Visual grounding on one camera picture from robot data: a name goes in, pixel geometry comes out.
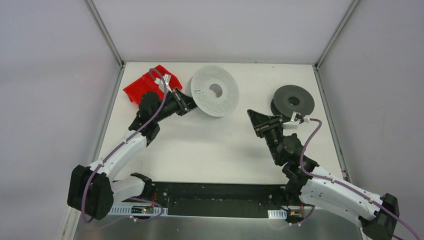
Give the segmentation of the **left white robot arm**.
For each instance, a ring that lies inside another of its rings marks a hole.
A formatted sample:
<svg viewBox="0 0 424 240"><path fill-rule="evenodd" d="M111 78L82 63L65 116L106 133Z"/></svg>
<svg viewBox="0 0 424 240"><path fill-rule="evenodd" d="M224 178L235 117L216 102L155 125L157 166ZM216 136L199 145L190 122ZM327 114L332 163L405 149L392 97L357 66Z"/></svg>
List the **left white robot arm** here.
<svg viewBox="0 0 424 240"><path fill-rule="evenodd" d="M132 173L117 180L118 173L136 154L146 149L160 131L159 122L176 114L183 116L197 108L193 97L175 88L163 98L146 92L140 98L136 116L122 139L103 157L88 166L77 165L71 172L67 205L91 219L101 220L114 204L131 197L140 202L152 198L150 178Z"/></svg>

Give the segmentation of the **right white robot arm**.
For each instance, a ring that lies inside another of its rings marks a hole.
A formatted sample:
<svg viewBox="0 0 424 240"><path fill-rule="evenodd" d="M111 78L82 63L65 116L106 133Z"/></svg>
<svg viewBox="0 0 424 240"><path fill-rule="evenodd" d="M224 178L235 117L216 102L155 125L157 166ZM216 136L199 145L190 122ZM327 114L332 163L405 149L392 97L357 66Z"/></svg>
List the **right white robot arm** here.
<svg viewBox="0 0 424 240"><path fill-rule="evenodd" d="M372 240L391 240L399 222L398 199L386 193L364 190L335 176L305 156L306 144L297 134L284 135L287 123L282 115L265 115L247 110L257 137L264 139L275 165L288 178L284 200L327 210L357 227Z"/></svg>

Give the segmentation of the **dark grey spool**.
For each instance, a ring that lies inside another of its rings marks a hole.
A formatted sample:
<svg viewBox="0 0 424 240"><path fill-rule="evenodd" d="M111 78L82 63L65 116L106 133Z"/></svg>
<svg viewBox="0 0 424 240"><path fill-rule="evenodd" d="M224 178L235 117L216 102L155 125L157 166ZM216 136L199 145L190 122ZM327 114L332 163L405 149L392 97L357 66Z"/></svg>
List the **dark grey spool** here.
<svg viewBox="0 0 424 240"><path fill-rule="evenodd" d="M281 115L285 121L290 121L293 112L302 117L310 115L315 109L315 100L300 86L283 85L274 92L270 109L273 115Z"/></svg>

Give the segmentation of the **white perforated spool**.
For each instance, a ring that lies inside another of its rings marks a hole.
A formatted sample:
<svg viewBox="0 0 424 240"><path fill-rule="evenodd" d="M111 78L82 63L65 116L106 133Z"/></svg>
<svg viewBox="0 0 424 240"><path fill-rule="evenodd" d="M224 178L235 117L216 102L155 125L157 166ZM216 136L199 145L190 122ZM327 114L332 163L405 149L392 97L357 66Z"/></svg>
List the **white perforated spool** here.
<svg viewBox="0 0 424 240"><path fill-rule="evenodd" d="M233 113L240 99L239 86L234 77L216 65L199 68L188 80L185 93L194 99L204 114L213 118Z"/></svg>

